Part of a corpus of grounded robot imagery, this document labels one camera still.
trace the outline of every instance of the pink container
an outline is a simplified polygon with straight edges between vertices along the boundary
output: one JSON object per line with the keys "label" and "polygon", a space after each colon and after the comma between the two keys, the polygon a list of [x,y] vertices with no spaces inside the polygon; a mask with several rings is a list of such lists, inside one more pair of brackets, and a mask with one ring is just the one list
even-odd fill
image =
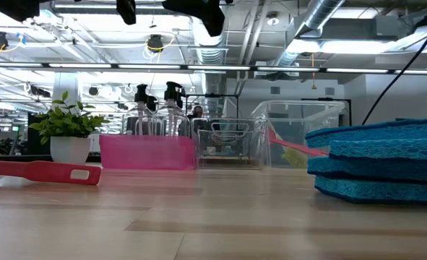
{"label": "pink container", "polygon": [[186,136],[102,134],[100,158],[106,169],[193,170],[195,144]]}

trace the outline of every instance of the glass bottle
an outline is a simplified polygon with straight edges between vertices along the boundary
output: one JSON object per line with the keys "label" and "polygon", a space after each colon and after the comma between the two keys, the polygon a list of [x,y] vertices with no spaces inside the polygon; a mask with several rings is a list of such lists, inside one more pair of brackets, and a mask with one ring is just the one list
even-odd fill
{"label": "glass bottle", "polygon": [[137,86],[137,93],[134,95],[136,106],[132,108],[124,116],[122,125],[122,134],[128,135],[153,135],[155,134],[153,112],[147,108],[146,104],[149,100],[146,94],[146,84]]}
{"label": "glass bottle", "polygon": [[176,82],[167,82],[165,91],[165,105],[157,110],[156,116],[162,119],[165,136],[190,136],[190,123],[183,109],[178,106],[183,86]]}

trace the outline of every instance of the clear plastic bin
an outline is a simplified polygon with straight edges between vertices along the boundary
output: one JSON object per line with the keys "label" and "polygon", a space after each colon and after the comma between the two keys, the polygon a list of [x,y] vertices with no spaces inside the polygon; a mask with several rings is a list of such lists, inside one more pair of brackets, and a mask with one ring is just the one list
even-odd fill
{"label": "clear plastic bin", "polygon": [[195,118],[191,122],[199,168],[262,169],[265,119]]}
{"label": "clear plastic bin", "polygon": [[311,131],[339,126],[345,104],[337,101],[270,100],[260,103],[250,118],[268,120],[269,146],[266,164],[273,168],[306,168],[308,156],[278,144],[273,138],[306,145]]}

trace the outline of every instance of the blue sponge stack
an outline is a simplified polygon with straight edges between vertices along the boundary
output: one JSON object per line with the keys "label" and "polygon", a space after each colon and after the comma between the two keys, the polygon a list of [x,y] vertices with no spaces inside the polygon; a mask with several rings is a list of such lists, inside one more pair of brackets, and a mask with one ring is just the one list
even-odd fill
{"label": "blue sponge stack", "polygon": [[331,141],[330,154],[373,159],[404,158],[427,160],[427,139]]}
{"label": "blue sponge stack", "polygon": [[368,126],[320,129],[306,135],[310,148],[326,147],[331,141],[427,139],[427,119],[411,119]]}
{"label": "blue sponge stack", "polygon": [[330,145],[309,160],[324,194],[356,203],[427,203],[427,120],[322,129],[310,147]]}

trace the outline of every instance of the wooden table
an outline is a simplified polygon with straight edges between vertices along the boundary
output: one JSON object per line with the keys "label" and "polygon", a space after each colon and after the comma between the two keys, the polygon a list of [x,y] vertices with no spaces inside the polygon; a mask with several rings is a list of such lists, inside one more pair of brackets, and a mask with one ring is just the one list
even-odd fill
{"label": "wooden table", "polygon": [[0,178],[2,260],[427,259],[427,207],[355,205],[297,170]]}

